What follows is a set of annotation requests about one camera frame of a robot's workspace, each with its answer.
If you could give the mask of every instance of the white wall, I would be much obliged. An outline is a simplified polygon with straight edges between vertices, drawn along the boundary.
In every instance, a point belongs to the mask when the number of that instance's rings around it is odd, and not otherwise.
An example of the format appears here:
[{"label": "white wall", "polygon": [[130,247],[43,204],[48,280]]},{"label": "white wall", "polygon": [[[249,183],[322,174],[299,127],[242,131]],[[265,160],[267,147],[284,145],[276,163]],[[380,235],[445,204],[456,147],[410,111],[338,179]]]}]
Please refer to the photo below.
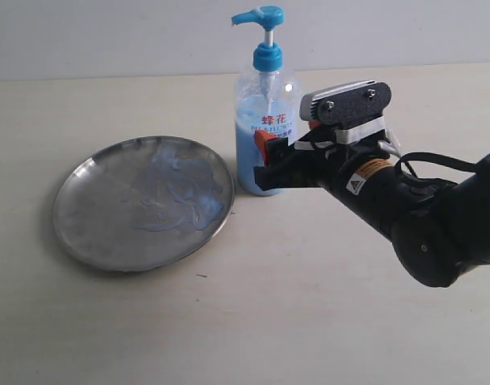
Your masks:
[{"label": "white wall", "polygon": [[[250,0],[0,0],[0,80],[239,71]],[[490,61],[490,0],[278,0],[296,70]]]}]

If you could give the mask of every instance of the stainless steel plate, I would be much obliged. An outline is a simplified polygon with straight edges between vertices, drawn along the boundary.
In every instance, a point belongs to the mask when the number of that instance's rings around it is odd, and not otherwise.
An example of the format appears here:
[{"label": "stainless steel plate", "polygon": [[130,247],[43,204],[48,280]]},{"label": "stainless steel plate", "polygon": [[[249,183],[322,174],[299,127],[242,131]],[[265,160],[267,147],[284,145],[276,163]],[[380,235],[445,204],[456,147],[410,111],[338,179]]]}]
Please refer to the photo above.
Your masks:
[{"label": "stainless steel plate", "polygon": [[96,153],[65,181],[53,222],[63,248],[97,269],[145,271],[199,249],[235,197],[221,157],[171,136],[127,140]]}]

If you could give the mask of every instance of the warning label sticker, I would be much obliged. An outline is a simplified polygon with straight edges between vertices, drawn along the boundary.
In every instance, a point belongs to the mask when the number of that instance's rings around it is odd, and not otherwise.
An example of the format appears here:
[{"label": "warning label sticker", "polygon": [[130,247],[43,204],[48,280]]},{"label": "warning label sticker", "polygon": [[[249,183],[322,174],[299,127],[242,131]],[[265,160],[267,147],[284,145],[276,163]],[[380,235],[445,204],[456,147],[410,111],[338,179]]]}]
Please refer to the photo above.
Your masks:
[{"label": "warning label sticker", "polygon": [[350,180],[348,180],[348,184],[346,188],[354,195],[358,195],[360,193],[361,188],[366,183],[366,180],[362,178],[359,174],[355,173],[351,176]]},{"label": "warning label sticker", "polygon": [[389,161],[385,159],[373,159],[362,166],[351,176],[346,184],[346,189],[354,195],[358,195],[366,181],[371,178],[377,171],[382,168],[393,167]]}]

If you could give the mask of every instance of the plastic bottle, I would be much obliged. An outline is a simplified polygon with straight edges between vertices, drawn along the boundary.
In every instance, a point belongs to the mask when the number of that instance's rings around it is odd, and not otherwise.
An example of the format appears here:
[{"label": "plastic bottle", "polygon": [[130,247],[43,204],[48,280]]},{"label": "plastic bottle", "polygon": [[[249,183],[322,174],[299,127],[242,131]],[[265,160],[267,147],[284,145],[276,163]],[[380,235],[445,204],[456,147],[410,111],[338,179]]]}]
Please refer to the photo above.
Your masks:
[{"label": "plastic bottle", "polygon": [[253,168],[264,164],[253,141],[256,130],[287,137],[289,144],[298,138],[300,82],[283,67],[282,51],[273,41],[273,29],[284,22],[278,6],[262,6],[232,17],[233,25],[255,22],[265,30],[265,40],[253,52],[253,65],[239,74],[234,85],[236,124],[237,181],[258,196],[281,190],[262,191],[255,183]]}]

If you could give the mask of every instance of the table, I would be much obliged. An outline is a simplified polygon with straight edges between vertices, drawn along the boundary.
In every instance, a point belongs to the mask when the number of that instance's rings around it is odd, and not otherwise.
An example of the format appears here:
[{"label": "table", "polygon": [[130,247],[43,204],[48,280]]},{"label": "table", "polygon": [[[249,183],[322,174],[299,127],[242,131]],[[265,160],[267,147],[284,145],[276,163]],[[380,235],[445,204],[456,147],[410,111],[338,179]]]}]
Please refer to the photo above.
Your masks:
[{"label": "table", "polygon": [[[490,63],[300,76],[304,92],[387,82],[406,152],[490,152]],[[147,274],[98,274],[60,251],[52,200],[109,144],[185,136],[234,169],[234,79],[0,83],[0,384],[490,384],[490,267],[421,286],[322,190],[239,192],[203,249]]]}]

